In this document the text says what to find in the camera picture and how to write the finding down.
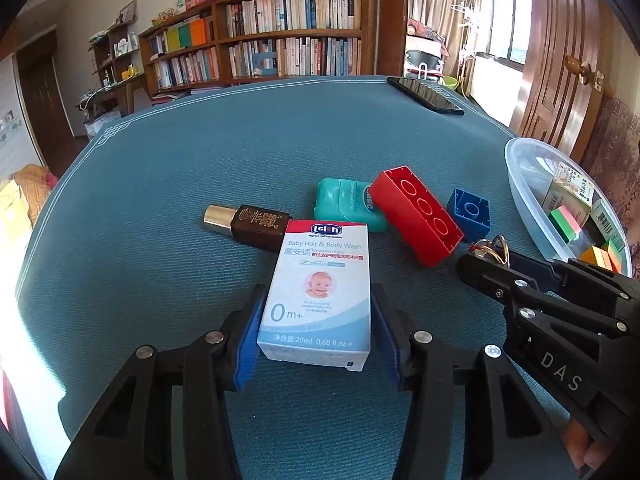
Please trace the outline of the person's right hand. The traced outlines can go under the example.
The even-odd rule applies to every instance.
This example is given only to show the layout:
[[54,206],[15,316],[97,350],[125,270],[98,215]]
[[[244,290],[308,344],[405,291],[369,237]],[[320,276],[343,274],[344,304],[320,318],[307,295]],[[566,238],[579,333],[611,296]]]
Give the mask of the person's right hand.
[[616,444],[592,440],[585,428],[571,417],[561,432],[561,439],[574,467],[597,470],[610,456]]

